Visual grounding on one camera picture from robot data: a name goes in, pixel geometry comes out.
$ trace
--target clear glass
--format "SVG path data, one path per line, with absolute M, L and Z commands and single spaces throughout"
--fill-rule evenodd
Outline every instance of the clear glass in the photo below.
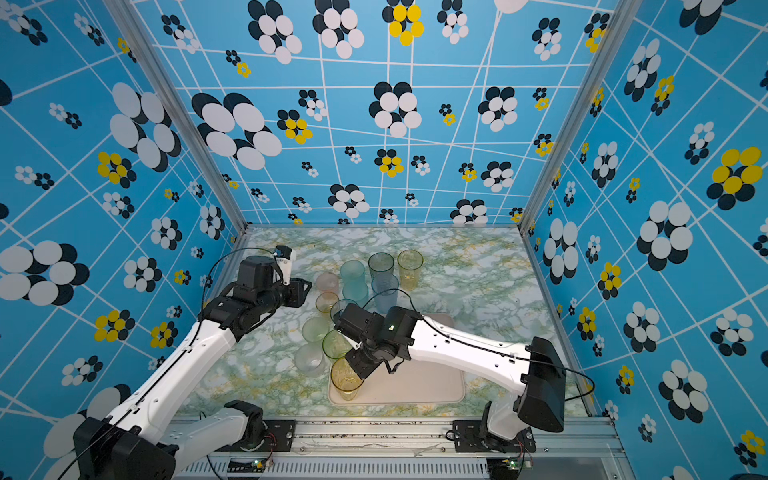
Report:
M 397 277 L 391 273 L 381 273 L 376 276 L 371 282 L 371 288 L 376 295 L 373 297 L 373 301 L 376 302 L 376 311 L 386 316 L 389 309 L 397 305 L 397 290 L 390 290 L 385 292 L 384 290 L 390 288 L 397 288 L 400 282 Z
M 328 319 L 325 316 L 318 315 L 304 322 L 304 325 L 301 327 L 301 336 L 307 342 L 319 342 L 330 329 L 331 325 Z
M 339 296 L 334 292 L 322 292 L 317 296 L 315 300 L 315 308 L 318 312 L 328 313 L 331 311 L 331 307 L 334 303 L 339 301 Z
M 338 312 L 343 312 L 346 306 L 349 305 L 350 303 L 354 303 L 355 305 L 359 306 L 359 304 L 355 300 L 351 300 L 348 298 L 342 298 L 338 302 L 334 303 L 333 306 L 331 307 L 331 313 L 330 313 L 331 322 L 333 322 L 333 317 Z
M 358 305 L 365 305 L 368 301 L 368 285 L 365 282 L 345 283 L 342 295 L 355 300 Z
M 413 290 L 419 285 L 419 277 L 424 265 L 424 257 L 416 250 L 405 250 L 397 256 L 400 271 L 400 286 L 403 290 Z
M 358 281 L 365 282 L 366 280 L 366 268 L 357 260 L 344 262 L 339 270 L 339 274 L 341 275 L 341 280 L 344 280 L 345 284 Z
M 368 259 L 368 268 L 371 270 L 371 280 L 382 273 L 392 273 L 395 269 L 395 259 L 388 253 L 374 253 Z
M 321 273 L 315 280 L 315 288 L 321 292 L 334 292 L 339 294 L 339 276 L 335 273 Z
M 363 380 L 352 370 L 346 359 L 338 359 L 331 367 L 331 382 L 341 398 L 349 402 L 357 396 Z
M 352 346 L 344 338 L 344 335 L 336 330 L 328 332 L 326 338 L 323 339 L 323 352 L 331 360 L 338 360 L 344 357 L 351 349 Z
M 293 364 L 306 376 L 321 376 L 328 371 L 326 354 L 319 343 L 302 345 L 293 356 Z

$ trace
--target floral wallpaper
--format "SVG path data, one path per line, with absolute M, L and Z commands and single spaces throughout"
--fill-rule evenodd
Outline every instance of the floral wallpaper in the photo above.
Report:
M 0 20 L 0 478 L 56 479 L 237 232 L 101 2 L 0 0 Z
M 637 478 L 768 474 L 766 27 L 643 2 L 525 230 Z
M 617 0 L 132 2 L 253 223 L 514 224 Z

